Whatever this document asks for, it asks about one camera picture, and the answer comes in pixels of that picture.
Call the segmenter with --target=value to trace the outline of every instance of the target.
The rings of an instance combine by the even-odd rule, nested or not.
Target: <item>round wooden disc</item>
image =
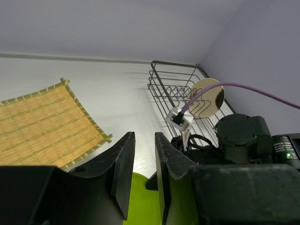
[[[205,78],[198,81],[193,85],[188,97],[191,99],[196,93],[214,83],[219,83],[219,81],[213,78]],[[224,98],[224,88],[222,86],[213,88],[200,96],[191,105],[189,111],[195,118],[208,118],[221,108]]]

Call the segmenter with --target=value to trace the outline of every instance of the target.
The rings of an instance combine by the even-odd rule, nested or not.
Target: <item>wire basket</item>
[[[190,99],[191,87],[199,80],[208,78],[206,72],[197,65],[185,65],[178,63],[152,61],[152,70],[149,71],[148,89],[156,103],[163,119],[173,108],[182,108]],[[235,113],[225,100],[220,110],[206,119],[195,119],[191,134],[202,135],[212,141],[217,147],[218,140],[214,131],[217,122],[224,116]],[[166,124],[171,137],[177,137],[182,133],[174,127]],[[204,146],[207,143],[197,140],[197,144]]]

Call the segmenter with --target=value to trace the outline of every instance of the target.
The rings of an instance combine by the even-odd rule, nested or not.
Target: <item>woven bamboo mat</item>
[[[85,111],[69,80],[0,102],[0,164],[66,169],[111,142]]]

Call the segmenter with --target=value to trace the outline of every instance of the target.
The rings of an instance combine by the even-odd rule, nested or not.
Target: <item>white bracket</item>
[[[175,127],[181,132],[182,140],[183,140],[183,149],[184,151],[187,151],[188,137],[191,132],[191,127],[192,127],[194,117],[188,112],[185,112],[182,117],[182,123],[177,124],[173,122],[173,119],[178,115],[180,111],[181,109],[177,109],[176,107],[174,107],[168,113],[167,117],[165,118],[165,121],[166,123],[170,124],[171,126]]]

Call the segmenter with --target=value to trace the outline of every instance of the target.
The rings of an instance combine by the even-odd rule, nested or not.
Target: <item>black cylindrical motor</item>
[[[225,116],[217,123],[216,134],[225,160],[248,164],[255,156],[261,156],[262,160],[270,161],[272,137],[263,117]]]

